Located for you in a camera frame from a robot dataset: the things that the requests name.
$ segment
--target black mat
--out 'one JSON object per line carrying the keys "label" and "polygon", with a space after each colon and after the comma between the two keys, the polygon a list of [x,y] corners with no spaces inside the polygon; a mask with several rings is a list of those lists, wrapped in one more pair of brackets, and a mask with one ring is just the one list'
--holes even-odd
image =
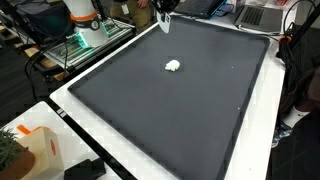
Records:
{"label": "black mat", "polygon": [[[175,17],[69,90],[178,178],[222,179],[268,46]],[[177,72],[164,70],[171,59]]]}

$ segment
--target white table frame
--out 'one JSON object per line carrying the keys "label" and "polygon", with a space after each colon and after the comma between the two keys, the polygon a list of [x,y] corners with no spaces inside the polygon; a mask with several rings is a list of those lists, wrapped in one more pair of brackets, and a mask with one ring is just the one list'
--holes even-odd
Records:
{"label": "white table frame", "polygon": [[[17,134],[17,138],[21,138],[24,134],[16,128],[20,124],[30,130],[39,126],[45,126],[57,134],[65,170],[86,159],[92,161],[99,157],[45,102],[39,102],[6,124],[5,128],[12,128],[12,132]],[[107,164],[105,164],[105,168],[107,173],[100,177],[99,180],[121,180]],[[64,171],[61,171],[52,180],[61,180],[63,176]]]}
{"label": "white table frame", "polygon": [[[294,19],[295,11],[288,17],[287,24]],[[234,20],[231,15],[199,21],[235,29],[233,25]],[[118,52],[124,50],[129,44],[156,26],[157,24],[153,25],[149,30],[109,54],[50,95],[50,98],[56,104],[65,110],[71,118],[93,136],[97,142],[136,178],[141,180],[171,180],[177,178],[88,109],[67,89],[81,77],[100,66]],[[285,72],[281,60],[275,57],[277,47],[277,42],[271,40],[271,45],[261,66],[225,176],[227,180],[262,180],[266,177]]]}

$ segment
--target wire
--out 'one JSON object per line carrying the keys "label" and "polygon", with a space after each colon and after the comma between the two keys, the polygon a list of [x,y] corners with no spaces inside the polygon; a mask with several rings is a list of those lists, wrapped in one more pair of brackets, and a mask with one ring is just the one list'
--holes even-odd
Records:
{"label": "wire", "polygon": [[24,42],[23,42],[23,40],[22,40],[22,38],[20,36],[19,30],[18,30],[18,28],[16,26],[16,20],[15,19],[13,20],[13,27],[16,29],[20,41],[22,42],[22,44],[24,44]]}
{"label": "wire", "polygon": [[28,37],[27,37],[27,42],[26,42],[26,44],[29,44],[29,39],[30,39],[30,37],[28,36]]}
{"label": "wire", "polygon": [[64,67],[63,67],[63,77],[62,77],[62,82],[64,81],[64,78],[66,76],[66,72],[67,72],[67,61],[68,61],[68,46],[67,46],[67,42],[64,42],[64,45],[66,47],[66,56],[65,56],[65,60],[64,60]]}
{"label": "wire", "polygon": [[[313,6],[311,5],[310,8],[309,8],[309,11],[308,11],[306,20],[307,20],[307,18],[310,16],[312,8],[313,8]],[[301,67],[303,66],[303,64],[302,64],[302,58],[303,58],[303,57],[302,57],[302,56],[303,56],[303,53],[304,53],[305,50],[306,50],[306,46],[304,46],[304,48],[302,48],[302,44],[304,44],[304,42],[305,42],[305,39],[304,39],[304,38],[302,38],[301,41],[299,42],[300,66],[301,66]]]}
{"label": "wire", "polygon": [[310,16],[310,12],[311,12],[312,7],[313,8],[316,7],[314,1],[311,1],[311,0],[299,0],[299,1],[295,2],[289,8],[288,12],[286,13],[286,16],[284,18],[284,23],[283,23],[284,38],[282,38],[279,41],[279,54],[280,54],[282,61],[285,64],[285,68],[286,68],[285,83],[284,83],[284,86],[285,86],[284,89],[285,89],[286,94],[292,94],[295,92],[295,89],[296,89],[295,82],[302,74],[301,42],[300,42],[300,66],[298,66],[296,63],[296,60],[294,58],[294,55],[292,53],[293,50],[291,50],[291,48],[289,46],[289,42],[291,40],[290,38],[292,36],[294,36],[297,32],[296,26],[293,22],[291,22],[290,25],[288,26],[288,28],[286,29],[286,21],[287,21],[288,14],[293,9],[293,7],[303,1],[308,1],[312,4],[312,6],[309,9],[307,17]]}
{"label": "wire", "polygon": [[315,4],[313,1],[311,1],[311,0],[299,0],[299,1],[295,2],[295,3],[289,8],[289,10],[288,10],[288,12],[286,13],[286,16],[285,16],[285,18],[284,18],[284,23],[283,23],[283,32],[284,32],[284,33],[286,32],[287,18],[288,18],[288,15],[289,15],[290,11],[292,10],[292,8],[293,8],[295,5],[297,5],[298,3],[303,2],[303,1],[308,1],[308,2],[310,2],[310,3],[313,5],[313,7],[316,8],[316,4]]}
{"label": "wire", "polygon": [[234,4],[227,4],[227,5],[232,6],[232,8],[229,10],[228,13],[234,14],[234,13],[232,13],[232,11],[233,11],[233,9],[234,9]]}
{"label": "wire", "polygon": [[274,37],[272,37],[272,36],[281,36],[281,34],[279,34],[279,33],[270,33],[270,34],[254,33],[254,32],[252,32],[252,31],[248,31],[248,30],[243,29],[243,28],[241,27],[241,25],[238,25],[238,26],[236,26],[236,27],[237,27],[239,30],[242,30],[242,31],[244,31],[244,32],[248,32],[248,33],[256,34],[256,35],[260,35],[260,36],[265,36],[265,37],[268,37],[268,38],[273,39],[273,40],[275,40],[275,41],[278,41],[278,39],[276,39],[276,38],[274,38]]}
{"label": "wire", "polygon": [[51,45],[47,46],[46,48],[39,50],[37,53],[35,53],[33,56],[31,56],[28,59],[28,61],[26,62],[25,66],[24,66],[24,73],[25,73],[25,75],[27,76],[27,78],[29,80],[29,83],[31,85],[32,95],[33,95],[33,98],[34,98],[34,100],[36,102],[38,102],[36,91],[44,93],[44,94],[48,94],[48,95],[49,95],[49,93],[43,92],[42,90],[38,89],[37,86],[34,84],[34,82],[32,80],[32,68],[33,68],[34,64],[37,62],[37,60],[43,55],[43,53],[47,49],[49,49],[52,46],[56,45],[57,42],[59,42],[59,40],[57,40],[56,42],[53,42]]}

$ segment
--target cardboard box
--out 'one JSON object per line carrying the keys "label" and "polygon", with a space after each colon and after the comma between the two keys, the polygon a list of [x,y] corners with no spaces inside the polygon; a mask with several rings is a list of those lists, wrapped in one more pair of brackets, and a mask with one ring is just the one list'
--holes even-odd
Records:
{"label": "cardboard box", "polygon": [[35,164],[23,180],[52,179],[64,170],[57,135],[39,128],[18,142],[35,155]]}

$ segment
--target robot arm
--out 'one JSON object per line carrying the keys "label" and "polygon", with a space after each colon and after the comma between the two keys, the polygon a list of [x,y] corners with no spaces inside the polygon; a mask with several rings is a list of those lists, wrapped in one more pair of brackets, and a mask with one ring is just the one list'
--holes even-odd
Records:
{"label": "robot arm", "polygon": [[79,36],[82,47],[97,47],[105,44],[108,39],[108,32],[98,18],[91,0],[64,0],[75,22],[75,32]]}
{"label": "robot arm", "polygon": [[[81,39],[82,47],[97,47],[108,41],[108,32],[100,22],[97,11],[91,0],[63,0],[71,12],[71,19],[75,22],[75,32]],[[150,0],[157,10],[158,21],[166,22],[168,14],[174,10],[180,0]]]}
{"label": "robot arm", "polygon": [[171,17],[168,15],[179,4],[180,0],[150,0],[157,10],[159,26],[165,33],[169,33]]}
{"label": "robot arm", "polygon": [[180,0],[151,0],[152,5],[160,14],[170,13],[178,5]]}

